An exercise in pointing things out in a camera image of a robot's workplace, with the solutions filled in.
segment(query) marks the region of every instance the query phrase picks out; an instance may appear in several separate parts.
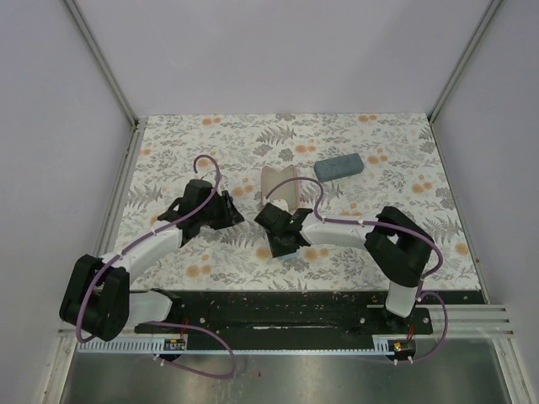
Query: black mounting plate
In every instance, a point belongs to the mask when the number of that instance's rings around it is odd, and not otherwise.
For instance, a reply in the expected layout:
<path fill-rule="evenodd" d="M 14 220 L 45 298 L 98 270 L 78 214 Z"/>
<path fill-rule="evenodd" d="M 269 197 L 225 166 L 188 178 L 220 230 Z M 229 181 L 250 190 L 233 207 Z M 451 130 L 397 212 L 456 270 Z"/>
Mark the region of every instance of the black mounting plate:
<path fill-rule="evenodd" d="M 433 333 L 425 308 L 415 308 L 410 317 L 400 319 L 383 307 L 367 307 L 383 304 L 387 292 L 167 292 L 182 300 L 181 322 L 187 320 L 191 325 L 218 331 L 236 350 L 368 349 L 373 348 L 372 335 L 406 335 L 411 323 L 416 335 Z M 147 324 L 137 326 L 135 331 L 179 332 L 178 328 Z M 205 334 L 185 331 L 189 333 L 188 350 L 222 349 Z"/>

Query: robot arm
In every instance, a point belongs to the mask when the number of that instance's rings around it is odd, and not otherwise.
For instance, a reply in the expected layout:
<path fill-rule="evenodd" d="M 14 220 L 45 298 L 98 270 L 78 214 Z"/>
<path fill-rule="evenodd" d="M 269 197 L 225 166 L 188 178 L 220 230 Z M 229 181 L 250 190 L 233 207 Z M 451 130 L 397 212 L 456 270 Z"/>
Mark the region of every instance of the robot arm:
<path fill-rule="evenodd" d="M 104 273 L 97 284 L 100 290 L 93 290 L 84 311 L 82 329 L 104 341 L 115 338 L 126 325 L 135 326 L 149 321 L 164 320 L 170 312 L 172 301 L 165 292 L 150 290 L 130 293 L 130 285 L 146 269 L 165 255 L 178 250 L 191 238 L 196 237 L 202 226 L 214 230 L 234 226 L 244 221 L 232 203 L 227 191 L 215 194 L 200 212 L 188 220 L 174 226 L 171 223 L 186 216 L 209 197 L 213 185 L 203 180 L 191 180 L 184 196 L 177 198 L 166 212 L 157 218 L 147 237 L 139 239 L 125 254 L 110 252 L 96 258 L 90 255 L 80 257 L 64 294 L 60 308 L 60 318 L 72 325 L 82 308 L 83 297 L 95 274 L 112 257 L 120 255 L 114 266 Z"/>
<path fill-rule="evenodd" d="M 377 218 L 432 240 L 397 208 L 387 206 Z M 365 249 L 390 280 L 386 308 L 400 317 L 409 316 L 414 308 L 421 274 L 432 251 L 418 238 L 380 226 L 367 229 L 359 222 L 358 226 L 322 222 L 311 209 L 300 208 L 291 215 L 271 203 L 264 206 L 255 221 L 266 230 L 273 257 L 282 257 L 294 253 L 299 247 L 317 244 Z M 389 238 L 393 236 L 397 236 L 396 242 Z"/>

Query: white arm segment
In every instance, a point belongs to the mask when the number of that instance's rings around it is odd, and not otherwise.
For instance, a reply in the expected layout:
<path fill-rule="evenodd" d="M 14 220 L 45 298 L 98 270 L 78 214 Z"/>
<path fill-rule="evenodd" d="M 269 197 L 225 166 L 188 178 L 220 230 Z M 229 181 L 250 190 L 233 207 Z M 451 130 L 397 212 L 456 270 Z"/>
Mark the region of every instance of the white arm segment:
<path fill-rule="evenodd" d="M 350 220 L 350 216 L 331 216 L 332 219 Z M 335 246 L 365 248 L 366 234 L 372 227 L 341 225 L 338 223 L 322 223 L 314 214 L 303 221 L 300 233 L 311 245 L 334 244 Z M 418 288 L 407 288 L 390 280 L 387 293 L 386 308 L 400 317 L 408 317 L 415 304 Z"/>
<path fill-rule="evenodd" d="M 157 221 L 152 229 L 166 224 L 168 224 L 167 221 Z M 159 259 L 178 250 L 181 244 L 182 231 L 178 227 L 172 226 L 135 246 L 124 257 L 115 262 L 115 267 L 124 267 L 130 274 L 130 282 L 133 283 Z M 101 258 L 106 263 L 116 253 L 108 252 Z M 126 325 L 134 327 L 142 322 L 161 322 L 167 318 L 171 306 L 172 301 L 167 296 L 152 290 L 145 293 L 130 293 L 130 310 Z"/>
<path fill-rule="evenodd" d="M 331 219 L 350 220 L 350 216 L 331 216 Z M 314 214 L 310 214 L 302 223 L 300 233 L 311 245 L 334 244 L 335 246 L 363 248 L 365 236 L 371 228 L 338 223 L 322 223 Z"/>
<path fill-rule="evenodd" d="M 157 229 L 167 225 L 167 221 L 156 221 L 152 229 Z M 155 236 L 149 237 L 136 247 L 132 248 L 126 255 L 115 262 L 115 267 L 124 267 L 130 274 L 130 282 L 142 275 L 159 259 L 168 253 L 178 250 L 182 245 L 182 231 L 172 226 L 165 231 L 161 231 Z M 106 263 L 118 252 L 107 252 L 101 258 Z"/>

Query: gray wall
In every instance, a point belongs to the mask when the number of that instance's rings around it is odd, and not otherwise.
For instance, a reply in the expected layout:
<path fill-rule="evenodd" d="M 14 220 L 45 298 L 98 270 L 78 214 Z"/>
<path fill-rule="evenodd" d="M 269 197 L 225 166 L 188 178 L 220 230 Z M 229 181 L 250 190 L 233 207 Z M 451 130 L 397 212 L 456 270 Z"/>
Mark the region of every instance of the gray wall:
<path fill-rule="evenodd" d="M 435 128 L 488 290 L 539 390 L 539 2 L 506 2 Z"/>
<path fill-rule="evenodd" d="M 429 111 L 488 0 L 78 0 L 139 116 Z"/>
<path fill-rule="evenodd" d="M 33 402 L 127 123 L 60 1 L 0 2 L 0 391 Z"/>

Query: floral patterned surface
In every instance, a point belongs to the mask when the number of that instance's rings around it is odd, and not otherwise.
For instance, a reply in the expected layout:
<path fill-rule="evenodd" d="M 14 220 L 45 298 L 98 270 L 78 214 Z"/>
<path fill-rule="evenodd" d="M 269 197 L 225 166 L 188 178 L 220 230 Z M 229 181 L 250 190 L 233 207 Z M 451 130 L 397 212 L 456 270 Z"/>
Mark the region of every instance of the floral patterned surface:
<path fill-rule="evenodd" d="M 367 252 L 332 245 L 302 248 L 272 259 L 260 210 L 260 170 L 296 164 L 314 177 L 317 160 L 358 152 L 363 173 L 325 183 L 326 215 L 372 219 L 397 206 L 440 246 L 445 264 L 429 289 L 479 289 L 478 277 L 440 157 L 424 114 L 156 115 L 149 118 L 124 209 L 116 249 L 143 233 L 195 178 L 192 162 L 209 153 L 219 162 L 224 189 L 246 221 L 221 231 L 203 229 L 181 251 L 148 269 L 133 289 L 379 290 L 389 283 Z M 214 180 L 207 159 L 199 178 Z M 302 184 L 302 205 L 318 188 Z M 430 265 L 436 257 L 431 254 Z"/>

